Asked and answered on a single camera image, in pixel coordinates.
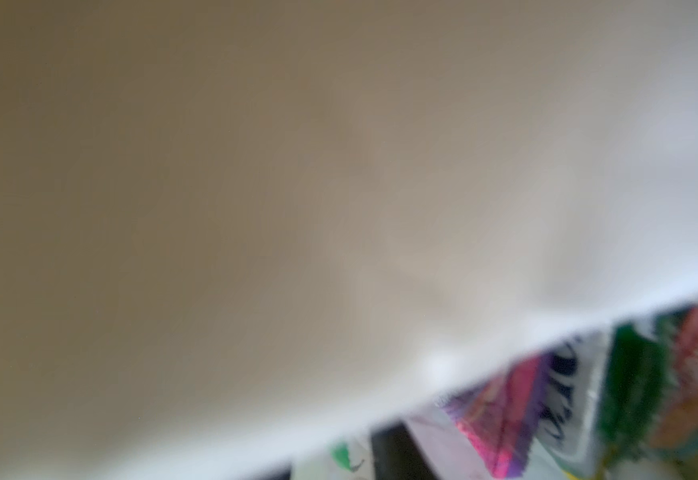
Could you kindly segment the pink purple snack packet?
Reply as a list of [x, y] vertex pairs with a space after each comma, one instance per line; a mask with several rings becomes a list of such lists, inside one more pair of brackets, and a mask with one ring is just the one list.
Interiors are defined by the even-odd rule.
[[526, 469], [551, 358], [545, 353], [514, 363], [475, 387], [437, 401], [496, 479], [519, 478]]

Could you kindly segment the white floral paper bag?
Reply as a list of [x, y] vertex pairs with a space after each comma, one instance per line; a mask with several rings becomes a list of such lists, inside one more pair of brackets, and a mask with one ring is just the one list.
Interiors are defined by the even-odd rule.
[[247, 479], [698, 298], [698, 1], [0, 1], [0, 479]]

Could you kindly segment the green white snack bag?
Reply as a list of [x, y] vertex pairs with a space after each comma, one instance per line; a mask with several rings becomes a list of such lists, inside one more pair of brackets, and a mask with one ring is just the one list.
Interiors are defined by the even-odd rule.
[[583, 336], [552, 353], [536, 436], [570, 479], [604, 479], [640, 458], [676, 386], [679, 312]]

